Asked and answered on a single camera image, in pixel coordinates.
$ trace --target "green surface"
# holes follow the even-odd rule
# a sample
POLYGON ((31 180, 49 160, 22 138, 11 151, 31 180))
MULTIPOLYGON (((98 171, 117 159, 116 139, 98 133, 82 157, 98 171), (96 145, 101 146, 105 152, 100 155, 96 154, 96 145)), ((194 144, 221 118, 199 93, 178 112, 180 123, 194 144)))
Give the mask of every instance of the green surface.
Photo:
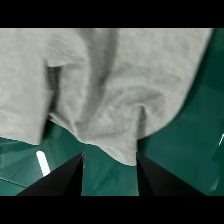
MULTIPOLYGON (((206 195, 224 195, 224 142, 219 145, 223 133, 224 29, 220 28, 211 39, 182 111, 166 128, 139 141, 138 148, 206 195)), ((135 167, 116 162, 51 123, 40 146, 0 139, 0 177, 24 187, 40 179, 37 150, 45 152, 51 170, 86 152, 83 195, 138 195, 135 167)), ((6 185, 0 181, 0 195, 15 195, 22 189, 6 185)))

